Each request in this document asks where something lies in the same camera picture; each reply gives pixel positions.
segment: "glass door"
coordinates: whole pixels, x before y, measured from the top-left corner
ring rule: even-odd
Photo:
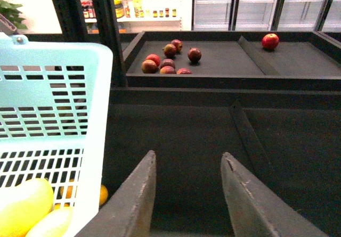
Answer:
[[[194,30],[228,30],[231,0],[194,0]]]
[[[341,31],[341,0],[333,0],[329,9],[322,31],[340,32]]]
[[[270,30],[276,0],[239,0],[236,30]]]
[[[280,17],[280,31],[312,31],[323,0],[285,0]]]

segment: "black display tray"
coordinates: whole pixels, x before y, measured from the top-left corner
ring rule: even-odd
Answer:
[[[294,210],[340,236],[340,99],[340,92],[113,89],[103,181],[114,193],[154,150],[152,229],[232,235],[220,175],[229,152]]]
[[[280,44],[274,52],[261,48],[269,32],[142,32],[124,51],[130,87],[341,89],[341,46],[317,32],[277,32]],[[162,48],[172,39],[183,41],[176,68],[190,68],[192,75],[144,74],[141,64],[148,54],[164,59]],[[198,64],[187,51],[201,49]]]

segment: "white wall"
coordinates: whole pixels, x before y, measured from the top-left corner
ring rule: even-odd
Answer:
[[[23,23],[28,30],[22,30],[22,33],[61,33],[52,0],[13,0],[13,2],[23,5],[19,10],[23,12],[23,18],[26,18]]]

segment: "light blue basket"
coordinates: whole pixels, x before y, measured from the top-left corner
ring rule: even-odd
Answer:
[[[111,67],[103,45],[0,33],[0,189],[48,178],[75,207],[66,236],[98,212]]]

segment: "red apple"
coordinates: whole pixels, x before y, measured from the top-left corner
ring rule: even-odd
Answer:
[[[180,52],[182,49],[182,42],[178,39],[174,39],[173,41],[171,41],[171,44],[173,44],[176,47],[176,51]]]
[[[262,39],[262,46],[264,49],[274,50],[279,44],[279,38],[276,34],[267,34]]]
[[[158,71],[158,66],[152,60],[145,60],[141,66],[143,73],[156,73]]]
[[[167,44],[164,48],[164,54],[167,58],[174,58],[176,54],[176,47],[173,44]]]
[[[192,74],[192,71],[188,68],[181,68],[176,72],[178,75],[190,75]]]
[[[173,67],[175,69],[175,62],[174,62],[174,60],[172,60],[172,59],[164,59],[161,62],[160,69],[165,67],[165,66],[171,66],[171,67]]]
[[[192,63],[198,63],[201,59],[201,51],[198,48],[190,48],[187,56]]]
[[[156,66],[159,66],[160,63],[161,63],[160,57],[159,57],[158,55],[156,55],[156,54],[149,54],[149,55],[145,58],[145,60],[152,60],[152,61],[154,61],[155,64],[156,64]]]
[[[176,73],[175,69],[171,66],[165,66],[161,68],[160,73]]]

